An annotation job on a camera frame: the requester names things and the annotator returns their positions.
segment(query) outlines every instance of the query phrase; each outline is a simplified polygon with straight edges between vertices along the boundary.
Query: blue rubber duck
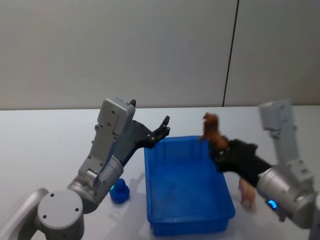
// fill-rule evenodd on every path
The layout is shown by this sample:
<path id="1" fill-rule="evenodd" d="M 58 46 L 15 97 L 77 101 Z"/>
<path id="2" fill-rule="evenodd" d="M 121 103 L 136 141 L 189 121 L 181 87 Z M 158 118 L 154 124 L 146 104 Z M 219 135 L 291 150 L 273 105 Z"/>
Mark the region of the blue rubber duck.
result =
<path id="1" fill-rule="evenodd" d="M 126 185 L 125 180 L 119 178 L 115 185 L 110 190 L 111 200 L 115 204 L 123 204 L 129 199 L 130 190 Z"/>

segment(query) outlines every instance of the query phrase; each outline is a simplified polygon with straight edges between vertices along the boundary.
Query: blue container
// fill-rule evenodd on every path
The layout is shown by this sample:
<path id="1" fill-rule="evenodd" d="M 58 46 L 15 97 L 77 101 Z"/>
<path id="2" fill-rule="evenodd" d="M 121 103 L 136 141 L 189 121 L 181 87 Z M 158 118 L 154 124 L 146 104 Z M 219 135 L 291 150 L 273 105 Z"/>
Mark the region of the blue container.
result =
<path id="1" fill-rule="evenodd" d="M 225 231 L 235 215 L 225 177 L 199 136 L 144 149 L 147 219 L 155 236 Z"/>

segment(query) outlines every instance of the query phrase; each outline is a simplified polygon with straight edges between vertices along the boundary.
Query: blue led light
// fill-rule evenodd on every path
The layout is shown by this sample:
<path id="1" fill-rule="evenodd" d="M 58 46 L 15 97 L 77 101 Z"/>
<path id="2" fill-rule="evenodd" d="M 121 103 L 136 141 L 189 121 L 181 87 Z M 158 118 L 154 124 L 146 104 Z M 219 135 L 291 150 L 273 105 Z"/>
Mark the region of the blue led light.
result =
<path id="1" fill-rule="evenodd" d="M 276 204 L 276 202 L 273 201 L 273 200 L 269 200 L 269 201 L 268 201 L 268 204 L 269 204 L 270 207 L 272 207 L 272 209 L 276 209 L 276 208 L 277 208 L 277 204 Z"/>

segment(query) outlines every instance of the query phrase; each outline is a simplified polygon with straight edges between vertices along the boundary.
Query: gray wall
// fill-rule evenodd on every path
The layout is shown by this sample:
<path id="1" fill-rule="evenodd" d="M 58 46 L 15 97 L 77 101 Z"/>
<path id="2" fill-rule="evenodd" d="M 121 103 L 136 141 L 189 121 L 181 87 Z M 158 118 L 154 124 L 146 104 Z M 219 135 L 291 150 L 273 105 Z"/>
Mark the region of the gray wall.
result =
<path id="1" fill-rule="evenodd" d="M 237 0 L 0 0 L 0 109 L 221 106 Z M 320 3 L 240 0 L 225 106 L 319 104 Z"/>

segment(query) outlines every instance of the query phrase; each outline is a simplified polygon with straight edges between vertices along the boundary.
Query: white tabletop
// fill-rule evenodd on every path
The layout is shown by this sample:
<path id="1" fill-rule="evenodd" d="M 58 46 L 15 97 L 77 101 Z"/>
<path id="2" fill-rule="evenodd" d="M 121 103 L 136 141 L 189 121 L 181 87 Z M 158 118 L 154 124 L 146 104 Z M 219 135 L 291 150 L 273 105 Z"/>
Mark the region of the white tabletop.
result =
<path id="1" fill-rule="evenodd" d="M 0 222 L 21 197 L 37 188 L 49 191 L 66 188 L 91 147 L 99 110 L 25 110 L 0 111 Z M 157 128 L 170 116 L 170 136 L 201 135 L 202 116 L 206 112 L 220 116 L 221 132 L 230 138 L 256 143 L 266 161 L 276 163 L 273 142 L 260 123 L 256 107 L 156 108 L 137 109 L 134 119 L 150 129 Z M 320 173 L 320 106 L 294 107 L 300 155 L 314 174 Z M 122 177 L 130 187 L 130 200 L 115 206 L 110 196 L 99 208 L 84 216 L 84 240 L 149 240 L 146 213 L 144 153 L 139 149 L 125 166 Z M 223 233 L 188 235 L 175 240 L 306 240 L 308 231 L 297 228 L 290 220 L 280 223 L 261 197 L 256 211 L 240 205 L 238 177 L 226 173 L 225 178 L 236 214 Z M 320 175 L 315 176 L 319 189 Z M 34 240 L 44 240 L 37 232 Z"/>

